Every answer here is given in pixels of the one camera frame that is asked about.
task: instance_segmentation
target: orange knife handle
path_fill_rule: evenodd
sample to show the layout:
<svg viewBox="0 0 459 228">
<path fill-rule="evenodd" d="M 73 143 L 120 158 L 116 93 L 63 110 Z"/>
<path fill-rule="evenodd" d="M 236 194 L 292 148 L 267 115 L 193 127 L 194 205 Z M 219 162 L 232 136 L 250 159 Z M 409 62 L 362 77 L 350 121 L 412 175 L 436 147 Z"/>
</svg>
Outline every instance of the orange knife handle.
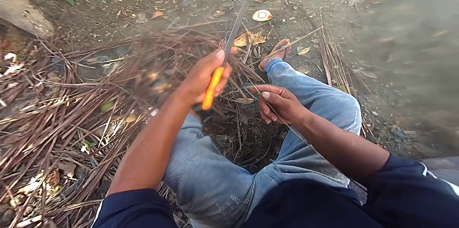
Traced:
<svg viewBox="0 0 459 228">
<path fill-rule="evenodd" d="M 209 86 L 207 87 L 206 95 L 204 96 L 204 101 L 202 102 L 202 109 L 209 109 L 212 106 L 213 94 L 215 92 L 215 86 L 220 82 L 222 77 L 224 67 L 217 68 L 213 74 L 212 79 L 210 79 Z"/>
</svg>

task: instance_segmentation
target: navy blue sleeve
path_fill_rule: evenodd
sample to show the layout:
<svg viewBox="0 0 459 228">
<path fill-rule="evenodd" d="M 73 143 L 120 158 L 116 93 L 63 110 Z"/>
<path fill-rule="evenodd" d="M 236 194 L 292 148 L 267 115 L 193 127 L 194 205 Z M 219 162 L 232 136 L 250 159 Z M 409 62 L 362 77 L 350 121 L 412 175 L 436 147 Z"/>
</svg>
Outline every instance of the navy blue sleeve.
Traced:
<svg viewBox="0 0 459 228">
<path fill-rule="evenodd" d="M 176 228 L 169 202 L 156 190 L 129 190 L 106 197 L 92 228 Z"/>
<path fill-rule="evenodd" d="M 365 211 L 385 227 L 457 227 L 459 188 L 437 179 L 427 167 L 391 154 L 363 184 Z"/>
</svg>

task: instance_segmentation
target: dirt ground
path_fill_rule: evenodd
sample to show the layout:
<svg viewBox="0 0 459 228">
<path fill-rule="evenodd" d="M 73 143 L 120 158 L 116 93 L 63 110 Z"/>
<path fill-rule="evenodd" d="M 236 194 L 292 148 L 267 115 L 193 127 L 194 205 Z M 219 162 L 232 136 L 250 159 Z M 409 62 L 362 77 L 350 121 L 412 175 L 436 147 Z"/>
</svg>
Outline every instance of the dirt ground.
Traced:
<svg viewBox="0 0 459 228">
<path fill-rule="evenodd" d="M 72 49 L 91 47 L 178 26 L 235 19 L 242 0 L 30 0 L 40 8 Z M 454 54 L 459 17 L 458 0 L 249 0 L 244 25 L 269 34 L 260 52 L 267 54 L 282 38 L 295 40 L 313 31 L 307 16 L 321 18 L 344 52 L 346 62 L 366 85 L 358 100 L 370 130 L 367 138 L 396 154 L 416 158 L 459 153 L 459 66 Z M 217 16 L 221 9 L 226 13 Z M 272 20 L 259 26 L 251 15 L 268 9 Z M 152 18 L 155 12 L 163 16 Z M 223 34 L 224 26 L 213 24 Z M 296 52 L 311 47 L 306 55 Z M 298 71 L 325 80 L 320 50 L 314 37 L 296 43 L 287 61 Z M 94 73 L 82 73 L 93 78 Z M 253 129 L 257 111 L 244 107 L 246 117 L 209 118 L 204 130 L 222 154 L 256 172 L 275 159 L 287 129 L 266 125 Z M 243 150 L 236 152 L 234 123 L 241 122 Z"/>
</svg>

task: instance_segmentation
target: fingernail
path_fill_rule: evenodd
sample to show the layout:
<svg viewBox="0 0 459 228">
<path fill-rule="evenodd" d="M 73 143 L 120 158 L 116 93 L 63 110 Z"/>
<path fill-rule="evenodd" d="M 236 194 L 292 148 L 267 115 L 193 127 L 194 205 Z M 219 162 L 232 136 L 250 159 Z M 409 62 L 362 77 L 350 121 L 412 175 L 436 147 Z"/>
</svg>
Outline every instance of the fingernail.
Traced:
<svg viewBox="0 0 459 228">
<path fill-rule="evenodd" d="M 262 92 L 262 93 L 261 93 L 261 96 L 263 96 L 265 99 L 269 99 L 269 96 L 270 96 L 270 95 L 271 95 L 271 94 L 269 94 L 268 92 Z"/>
<path fill-rule="evenodd" d="M 217 56 L 217 59 L 221 60 L 225 57 L 225 52 L 223 50 L 219 50 L 216 56 Z"/>
</svg>

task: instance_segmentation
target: leg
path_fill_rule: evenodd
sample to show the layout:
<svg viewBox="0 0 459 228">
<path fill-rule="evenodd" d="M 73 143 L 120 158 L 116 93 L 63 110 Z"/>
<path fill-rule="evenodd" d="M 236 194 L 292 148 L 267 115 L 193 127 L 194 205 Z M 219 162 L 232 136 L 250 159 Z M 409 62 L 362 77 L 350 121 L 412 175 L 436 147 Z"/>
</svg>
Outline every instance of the leg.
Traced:
<svg viewBox="0 0 459 228">
<path fill-rule="evenodd" d="M 362 120 L 359 103 L 354 97 L 295 71 L 282 58 L 273 58 L 264 66 L 271 84 L 289 89 L 311 112 L 342 129 L 359 134 Z M 289 131 L 278 158 L 255 176 L 249 213 L 268 190 L 290 179 L 312 179 L 334 187 L 349 184 L 347 177 Z"/>
<path fill-rule="evenodd" d="M 193 225 L 231 227 L 244 215 L 253 175 L 224 158 L 188 114 L 175 139 L 164 182 Z"/>
<path fill-rule="evenodd" d="M 359 134 L 362 119 L 359 103 L 353 96 L 295 71 L 280 58 L 271 60 L 265 68 L 273 85 L 289 89 L 311 112 L 342 129 Z M 321 173 L 344 186 L 349 183 L 344 175 L 307 146 L 293 131 L 289 131 L 285 137 L 275 162 L 285 173 L 307 170 Z"/>
</svg>

